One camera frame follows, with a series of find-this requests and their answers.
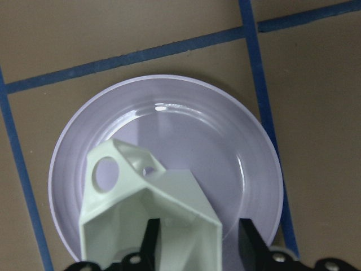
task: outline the tan floor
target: tan floor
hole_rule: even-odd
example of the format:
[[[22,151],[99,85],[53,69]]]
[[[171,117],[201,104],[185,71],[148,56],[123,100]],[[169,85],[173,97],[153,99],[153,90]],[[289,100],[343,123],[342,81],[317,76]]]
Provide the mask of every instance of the tan floor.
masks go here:
[[[338,2],[253,4],[256,19],[265,20]],[[259,35],[296,236],[302,261],[309,265],[337,256],[361,267],[360,23],[361,12],[355,12]],[[0,64],[6,82],[12,82],[239,25],[237,1],[8,1],[0,8]],[[56,271],[72,262],[47,198],[56,140],[93,95],[124,79],[155,73],[214,84],[258,116],[245,40],[9,96]],[[4,270],[42,270],[2,119],[0,148],[0,242],[6,244],[0,262]]]

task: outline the purple plate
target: purple plate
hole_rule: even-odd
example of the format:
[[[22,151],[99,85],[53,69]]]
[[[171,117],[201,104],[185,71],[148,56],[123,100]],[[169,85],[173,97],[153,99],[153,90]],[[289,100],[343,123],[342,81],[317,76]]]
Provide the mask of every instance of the purple plate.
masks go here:
[[[78,219],[86,155],[117,138],[149,149],[167,169],[190,169],[223,224],[223,270],[239,270],[240,217],[270,244],[280,221],[283,183],[274,147],[235,98],[199,80],[151,75],[115,84],[84,104],[63,130],[49,173],[52,217],[79,260]]]

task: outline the blue painter's tape strip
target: blue painter's tape strip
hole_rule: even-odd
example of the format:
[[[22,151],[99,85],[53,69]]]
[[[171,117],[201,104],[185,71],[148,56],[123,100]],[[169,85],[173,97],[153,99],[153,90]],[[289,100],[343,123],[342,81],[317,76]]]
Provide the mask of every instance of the blue painter's tape strip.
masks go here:
[[[1,69],[0,69],[0,107],[1,107],[3,118],[4,118],[6,130],[7,130],[7,135],[10,140],[12,153],[14,155],[17,171],[19,173],[21,186],[23,188],[25,201],[28,206],[28,211],[29,211],[30,219],[31,219],[31,222],[33,225],[35,238],[38,243],[43,266],[44,266],[45,271],[53,271],[54,269],[52,267],[49,250],[47,248],[45,235],[44,235],[43,228],[41,225],[38,209],[37,209],[37,206],[35,203],[33,190],[32,190],[31,184],[30,184],[29,176],[28,176],[28,171],[25,166],[25,161],[24,161],[23,153],[21,151],[20,142],[17,137],[15,123],[12,118],[10,104],[9,104],[7,93],[6,93],[6,86],[4,84]]]
[[[120,66],[161,58],[163,56],[179,54],[188,50],[200,49],[227,41],[234,41],[243,37],[244,34],[242,27],[232,28],[197,38],[191,38],[189,40],[174,42],[126,55],[115,56],[113,58],[99,60],[73,68],[64,69],[58,72],[47,73],[45,75],[9,83],[7,84],[7,92],[11,94],[17,91],[49,85],[96,72],[106,71]]]
[[[256,89],[257,101],[261,121],[264,129],[270,137],[277,155],[279,157],[276,133],[272,119],[270,101],[268,98],[265,72],[263,70],[261,51],[259,49],[256,23],[253,18],[252,5],[250,0],[239,0],[245,38],[248,47],[249,60],[252,68],[253,81]],[[281,225],[286,246],[299,256],[296,237],[294,235],[291,214],[288,205],[288,197],[284,186],[283,210]]]
[[[289,27],[296,27],[302,24],[320,20],[323,18],[337,16],[347,12],[361,10],[361,0],[353,0],[332,6],[317,8],[282,18],[266,20],[258,23],[259,32],[271,32]]]

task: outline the round plate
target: round plate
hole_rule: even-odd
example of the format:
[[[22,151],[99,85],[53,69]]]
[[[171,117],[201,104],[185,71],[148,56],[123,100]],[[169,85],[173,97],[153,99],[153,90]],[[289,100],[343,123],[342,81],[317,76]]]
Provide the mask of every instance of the round plate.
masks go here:
[[[270,244],[278,228],[283,183],[274,147],[236,99],[199,80],[134,78],[84,104],[63,130],[49,173],[51,213],[79,260],[78,219],[86,155],[117,138],[147,148],[167,169],[190,169],[223,224],[223,270],[238,270],[238,220],[251,218]]]

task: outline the white plastic object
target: white plastic object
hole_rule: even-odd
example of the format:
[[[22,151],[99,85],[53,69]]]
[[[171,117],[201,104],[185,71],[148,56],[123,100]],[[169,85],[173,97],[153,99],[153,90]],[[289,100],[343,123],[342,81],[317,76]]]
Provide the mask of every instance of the white plastic object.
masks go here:
[[[119,175],[103,190],[96,170],[109,158]],[[222,224],[189,170],[167,171],[149,151],[109,139],[88,153],[85,179],[79,220],[83,260],[106,268],[139,251],[147,221],[160,218],[157,270],[222,270]]]

